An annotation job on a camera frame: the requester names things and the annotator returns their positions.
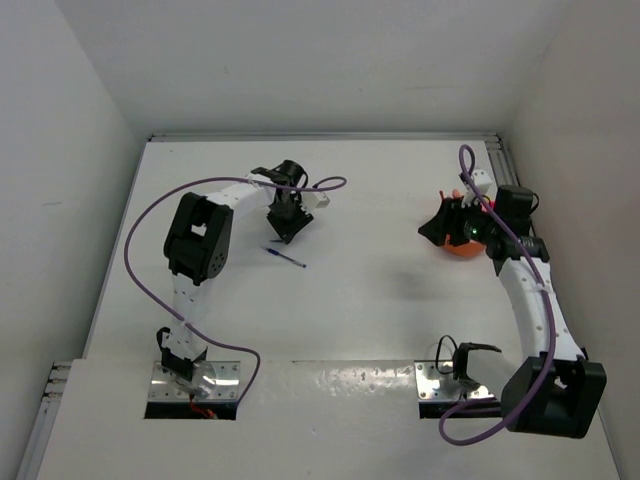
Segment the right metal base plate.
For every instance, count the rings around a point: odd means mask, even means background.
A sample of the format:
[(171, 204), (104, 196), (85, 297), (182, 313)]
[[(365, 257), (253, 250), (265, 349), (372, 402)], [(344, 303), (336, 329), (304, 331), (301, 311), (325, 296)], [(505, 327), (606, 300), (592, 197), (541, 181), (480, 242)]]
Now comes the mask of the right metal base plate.
[(422, 403), (459, 402), (471, 399), (490, 399), (496, 397), (484, 386), (464, 386), (453, 379), (453, 363), (434, 360), (414, 363), (418, 399)]

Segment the blue ballpoint pen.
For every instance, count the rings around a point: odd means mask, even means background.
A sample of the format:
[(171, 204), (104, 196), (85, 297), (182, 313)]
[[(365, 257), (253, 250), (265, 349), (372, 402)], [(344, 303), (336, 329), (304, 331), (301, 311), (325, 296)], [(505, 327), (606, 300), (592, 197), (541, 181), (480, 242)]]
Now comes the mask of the blue ballpoint pen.
[(279, 258), (281, 258), (281, 259), (283, 259), (283, 260), (285, 260), (285, 261), (287, 261), (287, 262), (289, 262), (289, 263), (291, 263), (293, 265), (296, 265), (297, 267), (300, 267), (300, 268), (303, 268), (303, 269), (307, 268), (307, 264), (306, 263), (303, 263), (301, 261), (293, 259), (290, 256), (287, 256), (287, 255), (283, 254), (282, 252), (280, 252), (280, 251), (278, 251), (276, 249), (273, 249), (273, 248), (270, 248), (270, 247), (263, 247), (263, 250), (265, 250), (270, 255), (273, 255), (275, 257), (279, 257)]

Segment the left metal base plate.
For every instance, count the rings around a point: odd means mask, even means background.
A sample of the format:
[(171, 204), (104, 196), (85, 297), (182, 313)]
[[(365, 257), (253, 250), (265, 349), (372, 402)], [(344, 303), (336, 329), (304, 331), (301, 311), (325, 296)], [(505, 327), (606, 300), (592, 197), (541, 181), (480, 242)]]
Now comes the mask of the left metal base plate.
[(196, 366), (191, 380), (186, 380), (156, 361), (153, 366), (147, 400), (156, 403), (235, 402), (239, 398), (240, 363), (203, 361)]

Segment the metal base plate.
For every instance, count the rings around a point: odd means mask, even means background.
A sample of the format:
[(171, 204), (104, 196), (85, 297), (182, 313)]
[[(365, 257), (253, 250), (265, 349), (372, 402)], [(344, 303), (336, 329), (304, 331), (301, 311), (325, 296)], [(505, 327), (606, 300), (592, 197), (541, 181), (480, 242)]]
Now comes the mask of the metal base plate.
[(239, 398), (240, 363), (203, 361), (196, 366), (191, 380), (186, 380), (156, 361), (153, 366), (147, 400), (156, 403), (235, 402)]
[(422, 403), (459, 402), (471, 399), (490, 399), (496, 397), (484, 386), (464, 386), (453, 379), (453, 363), (434, 360), (414, 363), (418, 399)]

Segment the orange divided container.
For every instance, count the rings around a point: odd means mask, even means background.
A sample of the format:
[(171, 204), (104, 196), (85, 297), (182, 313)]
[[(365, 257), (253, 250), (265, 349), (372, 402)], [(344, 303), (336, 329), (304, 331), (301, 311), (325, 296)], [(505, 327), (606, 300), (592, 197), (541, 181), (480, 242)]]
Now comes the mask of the orange divided container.
[(477, 242), (470, 242), (459, 246), (445, 244), (444, 246), (442, 246), (442, 249), (456, 257), (471, 259), (483, 254), (485, 251), (485, 246)]

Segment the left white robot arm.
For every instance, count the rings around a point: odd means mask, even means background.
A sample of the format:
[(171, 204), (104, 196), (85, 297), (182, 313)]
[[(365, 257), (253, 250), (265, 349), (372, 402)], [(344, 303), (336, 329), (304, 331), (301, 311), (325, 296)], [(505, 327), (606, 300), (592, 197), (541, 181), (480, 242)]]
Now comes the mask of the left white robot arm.
[(228, 260), (234, 223), (266, 208), (266, 219), (279, 240), (290, 243), (313, 220), (297, 190), (307, 183), (303, 167), (285, 160), (272, 169), (258, 167), (243, 181), (217, 192), (182, 196), (163, 247), (172, 274), (173, 310), (179, 316), (175, 327), (157, 334), (165, 368), (190, 382), (197, 364), (206, 359), (207, 343), (186, 325), (204, 318), (201, 299)]

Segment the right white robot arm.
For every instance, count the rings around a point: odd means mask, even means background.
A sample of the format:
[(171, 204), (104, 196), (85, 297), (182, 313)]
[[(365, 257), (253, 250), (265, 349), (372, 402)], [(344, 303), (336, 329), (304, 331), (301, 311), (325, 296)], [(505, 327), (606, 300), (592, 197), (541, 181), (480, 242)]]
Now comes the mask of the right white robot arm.
[(534, 192), (513, 185), (500, 187), (495, 202), (468, 190), (442, 196), (437, 213), (418, 230), (437, 247), (483, 248), (520, 336), (522, 358), (516, 364), (496, 345), (453, 345), (447, 375), (465, 387), (486, 387), (499, 403), (468, 398), (443, 412), (439, 433), (451, 445), (473, 445), (504, 429), (582, 439), (604, 393), (605, 369), (571, 336), (551, 282), (546, 245), (530, 233), (537, 203)]

